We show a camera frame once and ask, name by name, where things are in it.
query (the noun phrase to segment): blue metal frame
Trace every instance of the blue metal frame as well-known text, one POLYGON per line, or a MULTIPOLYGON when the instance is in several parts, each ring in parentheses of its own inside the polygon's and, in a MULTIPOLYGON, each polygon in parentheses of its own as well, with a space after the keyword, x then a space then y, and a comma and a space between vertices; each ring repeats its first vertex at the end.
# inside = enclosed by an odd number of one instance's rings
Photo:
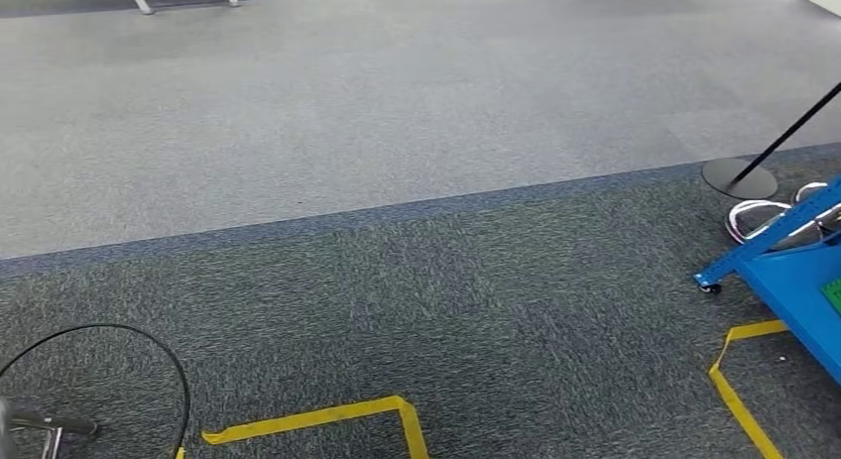
POLYGON ((720 283, 725 276, 737 271, 742 263, 762 256, 785 236, 839 203, 841 203, 841 176, 787 211, 762 234, 718 258, 696 274, 695 280, 702 287, 720 283))
POLYGON ((841 314, 821 287, 841 279, 841 233, 797 249, 768 252, 779 240, 841 203, 841 176, 790 209, 765 232, 695 275, 702 287, 737 273, 841 384, 841 314))

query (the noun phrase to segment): black cable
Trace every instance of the black cable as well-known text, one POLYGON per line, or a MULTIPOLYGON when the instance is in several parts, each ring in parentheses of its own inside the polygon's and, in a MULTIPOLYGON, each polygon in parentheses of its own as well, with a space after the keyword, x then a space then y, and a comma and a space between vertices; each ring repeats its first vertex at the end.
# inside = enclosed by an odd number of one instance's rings
POLYGON ((164 352, 167 354, 167 356, 170 357, 170 360, 173 361, 173 365, 176 366, 176 370, 178 370, 178 372, 179 372, 179 378, 180 378, 180 381, 181 381, 181 388, 183 390, 183 415, 181 416, 181 425, 180 425, 180 428, 179 428, 179 435, 178 435, 177 440, 176 440, 175 450, 173 451, 173 457, 177 458, 179 456, 179 450, 181 449, 181 445, 183 444, 184 437, 186 436, 186 425, 189 422, 189 408, 190 408, 189 384, 186 381, 186 373, 184 372, 184 368, 183 368, 183 365, 181 364, 181 361, 179 361, 179 357, 176 356, 176 353, 173 352, 173 350, 170 347, 165 345, 164 342, 162 342, 161 340, 158 340, 157 338, 152 336, 151 333, 147 333, 147 332, 145 332, 145 331, 143 331, 143 330, 141 330, 137 327, 132 327, 132 326, 129 326, 129 325, 121 325, 119 323, 89 323, 89 324, 86 324, 86 325, 79 325, 77 327, 72 327, 72 328, 69 328, 67 330, 62 330, 61 332, 56 332, 53 335, 50 335, 49 337, 43 338, 43 339, 35 342, 34 344, 30 345, 29 347, 27 347, 26 350, 19 353, 9 363, 4 365, 3 368, 0 368, 0 377, 3 377, 3 375, 6 374, 6 371, 9 370, 9 368, 12 365, 14 365, 18 360, 20 360, 23 356, 25 356, 26 354, 28 354, 32 350, 35 350, 36 348, 40 347, 41 345, 49 342, 50 340, 53 340, 56 337, 61 337, 62 335, 66 335, 67 333, 70 333, 70 332, 75 332, 76 330, 86 330, 88 328, 103 328, 103 327, 105 327, 105 328, 117 328, 117 329, 121 329, 121 330, 129 330, 131 332, 139 333, 140 335, 143 335, 144 337, 152 340, 152 342, 155 345, 157 345, 158 347, 160 347, 161 350, 164 350, 164 352))

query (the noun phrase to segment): yellow floor marking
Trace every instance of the yellow floor marking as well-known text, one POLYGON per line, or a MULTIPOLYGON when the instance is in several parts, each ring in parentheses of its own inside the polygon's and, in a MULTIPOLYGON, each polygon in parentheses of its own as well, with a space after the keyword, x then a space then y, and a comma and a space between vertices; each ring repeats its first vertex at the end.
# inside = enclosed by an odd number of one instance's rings
POLYGON ((429 456, 426 452, 426 443, 423 441, 423 432, 421 431, 421 421, 418 419, 418 412, 415 411, 415 407, 409 402, 396 396, 239 424, 228 427, 221 432, 201 431, 201 437, 210 444, 224 444, 226 442, 241 441, 251 437, 265 436, 266 434, 291 431, 303 427, 318 426, 329 422, 341 421, 342 419, 368 416, 394 410, 400 414, 403 433, 406 437, 406 443, 409 446, 410 457, 412 459, 428 459, 429 456))
POLYGON ((727 347, 731 341, 785 331, 788 331, 788 327, 781 320, 771 320, 731 328, 727 333, 727 338, 724 340, 724 348, 721 349, 721 354, 718 355, 718 359, 709 371, 710 379, 715 384, 715 388, 718 390, 719 395, 721 395, 721 399, 724 400, 724 404, 730 408, 730 412, 733 413, 736 420, 739 421, 739 424, 742 425, 742 428, 748 433, 748 436, 754 441, 754 444, 766 459, 782 459, 782 455, 754 419, 751 412, 745 407, 742 400, 739 399, 739 396, 736 395, 736 391, 724 379, 724 375, 721 374, 719 369, 721 367, 721 360, 724 358, 724 354, 727 352, 727 347))

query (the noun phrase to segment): caster wheel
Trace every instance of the caster wheel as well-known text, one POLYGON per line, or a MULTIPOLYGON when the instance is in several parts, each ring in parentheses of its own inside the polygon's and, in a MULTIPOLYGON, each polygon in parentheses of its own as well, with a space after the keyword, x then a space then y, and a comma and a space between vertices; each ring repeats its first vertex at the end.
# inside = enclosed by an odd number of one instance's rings
POLYGON ((711 286, 698 286, 702 292, 706 293, 721 293, 721 286, 713 284, 711 286))

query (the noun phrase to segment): black round base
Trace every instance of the black round base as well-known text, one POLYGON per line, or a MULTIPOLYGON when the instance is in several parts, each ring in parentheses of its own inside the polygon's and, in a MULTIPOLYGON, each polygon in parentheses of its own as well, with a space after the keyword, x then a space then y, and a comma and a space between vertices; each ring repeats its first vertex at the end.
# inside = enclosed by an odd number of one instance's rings
POLYGON ((701 172, 704 180, 722 193, 739 199, 765 199, 777 192, 777 179, 771 172, 756 167, 738 183, 733 179, 748 162, 739 159, 713 160, 701 172))

